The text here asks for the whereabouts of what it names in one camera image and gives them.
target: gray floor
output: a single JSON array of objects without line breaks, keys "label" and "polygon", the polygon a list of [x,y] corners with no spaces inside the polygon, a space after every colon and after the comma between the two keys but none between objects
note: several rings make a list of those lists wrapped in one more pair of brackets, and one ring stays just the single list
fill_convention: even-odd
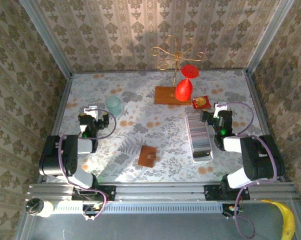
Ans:
[{"label": "gray floor", "polygon": [[[270,204],[246,204],[255,224],[254,240],[281,239],[283,217]],[[252,229],[240,220],[243,231]],[[95,221],[82,215],[36,217],[30,240],[238,240],[233,219],[221,214],[102,214]]]}]

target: brown wooden block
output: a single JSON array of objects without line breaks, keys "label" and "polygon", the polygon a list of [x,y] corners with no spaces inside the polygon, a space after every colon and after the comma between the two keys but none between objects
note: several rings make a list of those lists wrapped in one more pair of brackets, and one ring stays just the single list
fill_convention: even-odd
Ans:
[{"label": "brown wooden block", "polygon": [[156,147],[152,146],[141,146],[139,159],[138,159],[138,165],[152,168],[154,167],[154,162],[156,158]]},{"label": "brown wooden block", "polygon": [[165,105],[191,105],[192,99],[187,101],[179,101],[172,96],[175,92],[175,87],[172,86],[156,86],[155,87],[155,104],[165,104]]}]

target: gold jewelry stand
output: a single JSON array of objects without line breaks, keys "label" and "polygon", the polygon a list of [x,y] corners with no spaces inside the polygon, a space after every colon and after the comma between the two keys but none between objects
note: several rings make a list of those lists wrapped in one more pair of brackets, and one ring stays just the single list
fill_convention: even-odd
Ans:
[{"label": "gold jewelry stand", "polygon": [[171,41],[171,39],[173,39],[173,38],[175,41],[175,49],[176,49],[175,53],[170,53],[159,46],[154,46],[149,50],[150,54],[152,54],[153,56],[158,56],[160,54],[160,50],[171,56],[171,58],[161,59],[161,60],[157,61],[156,66],[160,70],[166,70],[169,68],[169,64],[166,61],[169,61],[169,60],[175,61],[175,71],[174,71],[174,78],[173,78],[172,86],[156,86],[154,102],[155,102],[155,104],[165,104],[165,105],[191,105],[191,103],[192,103],[191,99],[188,101],[179,101],[174,96],[174,92],[175,92],[175,88],[176,88],[175,84],[176,84],[177,70],[178,69],[181,70],[180,60],[200,62],[200,61],[204,61],[207,58],[207,56],[204,52],[198,51],[196,53],[196,56],[198,56],[199,59],[190,59],[190,58],[185,57],[186,54],[198,44],[198,41],[193,39],[192,37],[188,38],[187,39],[188,44],[191,43],[191,40],[195,41],[195,44],[193,44],[192,47],[190,47],[186,51],[181,52],[181,51],[177,50],[178,46],[177,46],[176,37],[174,37],[172,35],[168,35],[164,38],[164,42],[169,43]]}]

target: patterned wall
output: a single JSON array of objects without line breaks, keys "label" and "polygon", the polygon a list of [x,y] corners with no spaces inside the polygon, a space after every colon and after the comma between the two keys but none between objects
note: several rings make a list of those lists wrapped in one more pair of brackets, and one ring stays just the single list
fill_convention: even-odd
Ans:
[{"label": "patterned wall", "polygon": [[245,68],[279,0],[35,0],[73,72],[153,70],[154,46],[199,40],[202,69]]},{"label": "patterned wall", "polygon": [[295,0],[254,78],[287,175],[301,193],[301,0]]},{"label": "patterned wall", "polygon": [[65,79],[16,0],[0,0],[0,240],[12,239]]}]

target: green led light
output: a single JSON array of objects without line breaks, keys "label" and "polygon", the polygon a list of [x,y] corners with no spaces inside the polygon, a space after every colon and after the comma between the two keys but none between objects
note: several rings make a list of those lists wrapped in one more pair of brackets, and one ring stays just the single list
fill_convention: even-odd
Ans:
[{"label": "green led light", "polygon": [[222,136],[224,136],[224,135],[226,134],[226,129],[220,130],[220,134],[221,134]]}]

